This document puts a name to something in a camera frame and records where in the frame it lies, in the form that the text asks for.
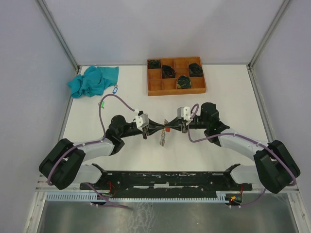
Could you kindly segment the metal keyring organizer yellow handle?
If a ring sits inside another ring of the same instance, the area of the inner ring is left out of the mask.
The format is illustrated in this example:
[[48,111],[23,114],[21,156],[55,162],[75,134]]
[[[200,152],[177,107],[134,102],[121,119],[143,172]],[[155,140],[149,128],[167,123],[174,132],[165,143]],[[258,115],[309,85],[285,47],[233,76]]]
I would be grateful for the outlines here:
[[159,142],[160,146],[162,146],[162,147],[165,145],[166,133],[167,133],[167,132],[165,131],[165,127],[164,127],[164,129],[161,130],[161,137],[160,137],[160,142]]

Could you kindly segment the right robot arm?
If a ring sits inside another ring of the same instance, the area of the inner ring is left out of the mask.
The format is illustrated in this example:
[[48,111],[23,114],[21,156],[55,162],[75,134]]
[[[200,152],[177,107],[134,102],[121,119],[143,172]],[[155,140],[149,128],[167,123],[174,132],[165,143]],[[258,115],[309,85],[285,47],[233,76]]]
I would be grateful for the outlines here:
[[223,184],[234,190],[242,183],[262,184],[274,194],[287,186],[296,185],[300,169],[283,142],[265,142],[242,135],[220,121],[216,105],[211,102],[180,107],[177,117],[166,128],[190,133],[191,129],[204,130],[204,138],[191,142],[209,141],[219,147],[231,149],[254,162],[251,166],[238,165],[223,177]]

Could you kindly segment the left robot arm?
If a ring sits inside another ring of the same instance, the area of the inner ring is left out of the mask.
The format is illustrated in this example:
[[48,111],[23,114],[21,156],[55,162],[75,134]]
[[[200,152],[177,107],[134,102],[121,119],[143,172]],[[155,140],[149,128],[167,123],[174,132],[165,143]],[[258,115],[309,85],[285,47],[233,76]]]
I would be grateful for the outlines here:
[[164,129],[163,124],[149,120],[146,114],[136,116],[128,123],[121,115],[114,116],[106,130],[104,139],[85,143],[73,143],[61,139],[39,165],[39,172],[59,190],[72,183],[91,183],[96,189],[107,185],[105,171],[98,165],[83,165],[83,162],[118,153],[125,145],[123,137],[147,136]]

